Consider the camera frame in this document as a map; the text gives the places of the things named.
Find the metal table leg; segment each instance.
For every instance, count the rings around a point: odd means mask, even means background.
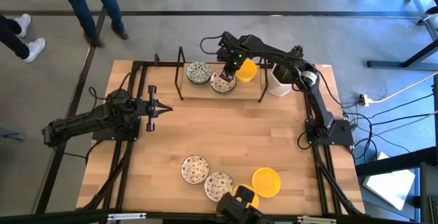
[[[369,68],[438,71],[438,64],[420,63],[436,51],[438,51],[438,40],[433,41],[405,62],[368,60],[367,65]]]

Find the jeans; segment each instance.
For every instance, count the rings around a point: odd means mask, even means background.
[[[15,20],[7,19],[0,14],[0,42],[24,60],[29,57],[29,48],[15,36],[20,33],[21,27]]]
[[[112,28],[114,31],[121,33],[125,31],[122,23],[122,13],[118,7],[117,0],[101,0],[103,6],[107,10],[109,17],[112,20]],[[68,0],[70,2],[76,17],[79,19],[85,35],[92,40],[97,40],[96,27],[90,10],[88,9],[86,0]]]

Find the white cable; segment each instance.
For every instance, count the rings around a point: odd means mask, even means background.
[[[389,98],[391,98],[391,97],[393,97],[393,96],[395,96],[395,95],[400,94],[401,92],[407,90],[408,88],[410,88],[410,87],[412,87],[412,86],[414,86],[414,85],[416,85],[416,84],[419,84],[419,83],[423,82],[424,80],[428,79],[429,77],[432,77],[433,75],[436,75],[436,74],[438,74],[438,71],[436,71],[436,72],[434,72],[434,73],[432,73],[432,74],[430,74],[430,75],[428,75],[428,76],[426,76],[426,77],[424,77],[424,78],[422,78],[422,79],[416,81],[416,82],[413,83],[413,84],[410,84],[410,85],[404,87],[403,89],[401,89],[401,90],[395,92],[395,93],[392,94],[392,95],[389,95],[388,97],[385,97],[385,98],[383,98],[383,99],[381,99],[381,100],[372,100],[372,99],[368,99],[368,102],[369,102],[369,103],[381,103],[381,102],[384,102],[384,101],[388,100]]]

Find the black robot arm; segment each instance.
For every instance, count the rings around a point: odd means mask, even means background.
[[[315,119],[309,123],[315,138],[328,138],[335,128],[335,118],[327,111],[319,89],[319,72],[314,65],[302,57],[302,47],[295,46],[290,52],[284,52],[264,44],[254,35],[241,36],[239,39],[224,32],[216,52],[219,62],[225,62],[221,78],[231,81],[246,58],[261,57],[269,62],[285,66],[292,74],[294,90],[307,96]]]
[[[56,147],[73,136],[96,132],[110,128],[116,132],[131,134],[134,130],[132,116],[148,116],[146,130],[155,129],[153,118],[159,114],[171,111],[172,108],[161,104],[155,99],[157,88],[149,86],[149,101],[135,100],[123,89],[113,91],[106,98],[106,102],[98,105],[90,112],[78,114],[67,119],[56,119],[50,122],[43,130],[44,144]]]

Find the stack of bowls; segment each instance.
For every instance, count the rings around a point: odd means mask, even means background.
[[[206,84],[211,77],[211,68],[205,62],[193,62],[187,67],[187,78],[196,85]]]
[[[233,78],[233,80],[231,80],[231,82],[223,80],[220,77],[220,74],[223,70],[224,69],[218,69],[213,73],[213,75],[211,75],[210,84],[214,91],[216,91],[217,93],[221,95],[227,95],[233,92],[233,90],[237,86],[237,82],[235,80],[235,77]]]

